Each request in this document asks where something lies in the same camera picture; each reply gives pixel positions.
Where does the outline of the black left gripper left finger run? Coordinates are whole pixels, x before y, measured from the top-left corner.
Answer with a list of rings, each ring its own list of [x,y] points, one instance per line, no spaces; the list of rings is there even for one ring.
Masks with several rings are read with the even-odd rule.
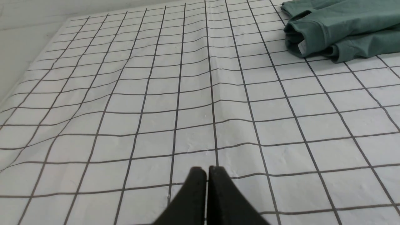
[[[205,198],[206,172],[192,167],[181,189],[153,225],[203,225]]]

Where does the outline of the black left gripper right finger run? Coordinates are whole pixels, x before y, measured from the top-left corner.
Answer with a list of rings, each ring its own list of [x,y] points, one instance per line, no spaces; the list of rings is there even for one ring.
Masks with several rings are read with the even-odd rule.
[[[268,225],[233,183],[225,168],[209,167],[208,225]]]

